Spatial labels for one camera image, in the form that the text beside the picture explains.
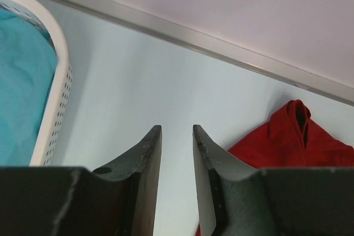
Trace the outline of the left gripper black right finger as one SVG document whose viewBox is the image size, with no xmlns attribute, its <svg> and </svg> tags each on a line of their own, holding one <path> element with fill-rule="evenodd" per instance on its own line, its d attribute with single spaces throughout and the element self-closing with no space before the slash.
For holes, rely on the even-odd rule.
<svg viewBox="0 0 354 236">
<path fill-rule="evenodd" d="M 255 169 L 193 127 L 201 235 L 352 235 L 353 168 Z"/>
</svg>

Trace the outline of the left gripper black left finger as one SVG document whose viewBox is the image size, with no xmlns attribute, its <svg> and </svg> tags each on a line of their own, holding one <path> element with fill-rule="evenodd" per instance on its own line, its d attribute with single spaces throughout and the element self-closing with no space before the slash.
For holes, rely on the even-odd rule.
<svg viewBox="0 0 354 236">
<path fill-rule="evenodd" d="M 2 235 L 152 235 L 162 153 L 155 125 L 105 165 L 2 167 Z"/>
</svg>

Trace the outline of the red t shirt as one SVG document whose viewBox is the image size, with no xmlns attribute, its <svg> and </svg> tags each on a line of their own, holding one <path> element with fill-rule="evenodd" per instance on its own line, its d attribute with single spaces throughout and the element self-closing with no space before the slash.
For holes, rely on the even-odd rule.
<svg viewBox="0 0 354 236">
<path fill-rule="evenodd" d="M 334 139 L 300 100 L 288 102 L 268 122 L 230 150 L 247 165 L 267 168 L 351 167 L 353 148 Z"/>
</svg>

